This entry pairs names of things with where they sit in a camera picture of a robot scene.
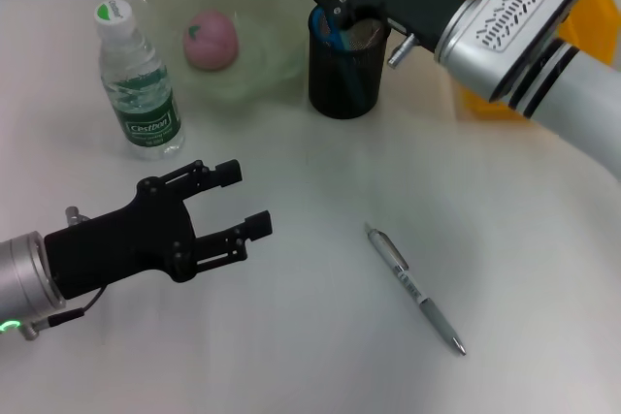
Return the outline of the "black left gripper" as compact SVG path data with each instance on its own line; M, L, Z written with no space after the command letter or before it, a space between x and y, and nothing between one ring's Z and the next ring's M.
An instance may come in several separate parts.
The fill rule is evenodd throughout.
M201 192L242 180L238 160L212 169L197 160L140 181L127 206L45 236L52 281L62 297L70 300L143 271L162 271L183 283L197 272L245 261L245 244L273 233L267 210L194 243L183 203Z

